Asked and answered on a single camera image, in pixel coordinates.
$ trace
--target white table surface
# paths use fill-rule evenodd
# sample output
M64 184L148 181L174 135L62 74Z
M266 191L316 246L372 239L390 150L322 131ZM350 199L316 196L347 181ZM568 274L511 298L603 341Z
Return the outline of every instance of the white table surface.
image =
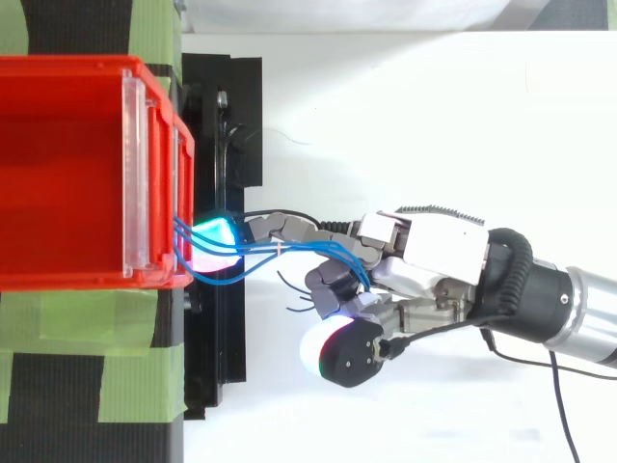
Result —
M263 57L264 186L247 210L350 220L441 204L617 278L616 36L196 35L183 48ZM186 423L186 462L570 461L550 371L501 361L473 329L419 342L353 390L305 372L298 345L318 317L284 309L306 303L276 270L300 285L317 262L283 257L248 280L248 382ZM615 461L615 385L562 378L581 460Z

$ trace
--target red storage box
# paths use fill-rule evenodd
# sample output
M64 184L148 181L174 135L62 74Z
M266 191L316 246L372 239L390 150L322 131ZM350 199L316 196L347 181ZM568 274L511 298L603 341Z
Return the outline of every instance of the red storage box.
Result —
M194 149L138 58L0 57L0 291L188 285Z

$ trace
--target blue cable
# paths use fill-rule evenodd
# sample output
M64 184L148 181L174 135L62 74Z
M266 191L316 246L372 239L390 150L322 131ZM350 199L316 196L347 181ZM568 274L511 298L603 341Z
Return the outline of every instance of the blue cable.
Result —
M226 243L219 243L217 241L214 241L210 238L207 238L195 231L192 230L191 227L189 227L188 225L186 225L182 220L180 220L178 217L174 218L175 222L177 224L179 224L182 228L184 228L185 230L189 231L193 236L195 236L196 238L210 244L213 246L217 246L217 247L223 247L223 248L230 248L236 251L238 249L245 249L248 250L249 253L247 254L265 254L263 252L259 252L256 251L254 248L269 248L271 251L275 251L277 248L275 248L272 243L256 243L256 244L238 244L238 245L231 245L231 244L226 244ZM183 237L185 239L188 239L192 244L196 245L196 247L198 247L198 249L202 249L203 251L213 254L213 255L220 255L220 256L243 256L243 254L236 254L236 253L218 253L216 251L213 250L207 250L207 249L203 249L199 246L197 246L197 243L195 243L195 241L193 241L192 239L190 239L185 233L182 233ZM313 251L316 253L320 253L320 254L324 254L326 256L330 256L333 257L335 259L339 259L342 260L344 263L346 263L347 265L349 265L351 267L351 269L354 271L354 273L356 273L356 275L358 276L359 280L362 282L362 284L365 286L365 288L368 290L370 288L370 280L368 279L368 275L366 275L366 272L364 270L364 267L362 266L360 260L354 256L352 253L350 253L349 251L347 251L342 245L340 245L340 243L336 243L335 241L312 241L310 243L283 243L284 246L289 246L289 250L292 251L300 251L301 249L305 249L307 251ZM336 254L335 252L333 252L333 250L331 249L327 249L327 248L336 248L337 251L340 251L343 255L349 257L351 259L351 261L353 262L349 262L347 259L343 259L341 257L341 255Z
M269 261L274 260L278 257L278 255L274 254L273 256L270 256L269 258L262 260L260 263L254 265L249 270L245 271L241 275L238 275L237 277L229 278L227 280L213 280L193 270L191 266L188 264L188 262L184 259L184 256L182 255L182 253L180 253L180 250L178 249L176 244L174 245L174 252L175 252L175 256L177 257L178 261L182 264L182 266L186 269L186 271L189 272L193 276L193 278L195 278L196 280L199 280L200 282L204 282L206 284L213 285L213 286L225 286L225 285L233 285L234 283L238 283L239 281L244 280L248 275L251 275L253 272L255 272L260 267L264 266Z
M201 250L201 251L204 251L205 253L208 253L208 254L213 254L213 255L215 255L215 256L246 256L246 255L250 255L250 254L251 254L251 252L244 252L244 253L217 253L216 251L212 251L211 249L208 249L208 248L206 248L206 247L202 246L201 244L196 243L195 241L193 241L193 239L191 239L191 238L190 238L190 237L189 237L186 233L184 233L183 231L181 231L181 230L177 230L177 231L180 233L180 235L181 235L183 238L185 238L186 240L188 240L188 242L189 242L190 244L192 244L192 245L193 245L193 246L195 246L197 249L199 249L199 250ZM313 249L311 249L311 248L295 249L293 246L291 246L291 247L289 247L289 248L287 248L287 249L283 250L283 252L287 252L287 251L291 251L291 252L314 252L314 250L313 250ZM325 254L327 254L327 255L330 255L330 256L332 256L332 257L334 257L334 258L341 259L341 260L345 261L344 259L342 259L342 258L341 258L341 256L339 256L339 255L337 255L337 254L335 254L335 253L332 253L330 250L322 250L322 251L323 251ZM273 252L270 252L270 251L256 251L256 252L255 252L255 254L264 254L264 253L274 254L274 251L273 251ZM266 260L267 260L267 261L270 261L270 260L272 260L272 259L274 259L274 258L276 258L276 257L278 257L278 256L279 256L278 254L274 254L273 256L271 256L270 258L268 258L268 259L266 259ZM235 277L234 279L230 279L230 280L212 280L212 279L209 279L209 278L207 278L207 277L203 277L203 279L201 279L201 281L204 281L205 283L210 283L210 282L220 282L220 281L221 281L221 282L223 282L223 283L221 283L221 284L212 284L212 285L231 285L231 284L233 284L233 283L238 282L239 280L242 280L242 278L246 277L247 275L251 274L251 273L255 270L255 268L259 268L261 265L263 265L263 264L267 263L267 262L266 262L266 260L264 260L264 261L260 262L260 263L259 263L259 264L257 264L255 267L252 267L250 270L248 270L247 272L245 272L244 274L242 274L242 275L240 275L240 276L238 276L238 277ZM196 272L196 273L193 273L192 269L190 269L190 268L188 268L188 267L186 267L186 268L188 269L189 273L191 273L191 275L193 275L193 276L195 276L195 274L197 273L197 272Z

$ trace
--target glowing led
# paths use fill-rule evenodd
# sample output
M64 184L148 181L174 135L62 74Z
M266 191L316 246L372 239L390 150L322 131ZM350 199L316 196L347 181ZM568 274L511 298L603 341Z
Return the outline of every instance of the glowing led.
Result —
M352 321L354 321L353 318L348 316L334 315L320 321L307 331L300 343L300 358L308 371L321 376L319 370L321 349L334 333Z
M218 243L223 244L235 244L235 235L233 234L233 230L231 229L231 225L224 218L218 218L214 220L209 220L207 222L203 222L202 224L196 225L192 228L193 232L199 233L204 237L211 239L212 241L216 241ZM212 251L216 251L219 253L232 253L233 249L230 248L221 248L219 246L214 246L212 244L206 243L196 236L193 235L193 240L196 243L199 243L206 249L211 249ZM193 262L192 266L196 272L200 273L210 273L216 272L218 270L223 270L224 268L232 267L236 264L237 261L240 260L239 256L213 256L204 251L197 249L195 246L193 247Z

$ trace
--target robotic hand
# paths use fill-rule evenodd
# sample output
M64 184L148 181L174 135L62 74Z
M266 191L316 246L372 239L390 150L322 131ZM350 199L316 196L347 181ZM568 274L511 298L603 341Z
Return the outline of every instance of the robotic hand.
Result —
M247 222L246 232L257 243L333 241L362 263L378 291L340 259L306 276L323 321L303 339L303 361L341 386L374 376L412 340L467 325L617 368L617 282L535 259L515 231L487 231L482 220L426 206L322 230L273 213Z

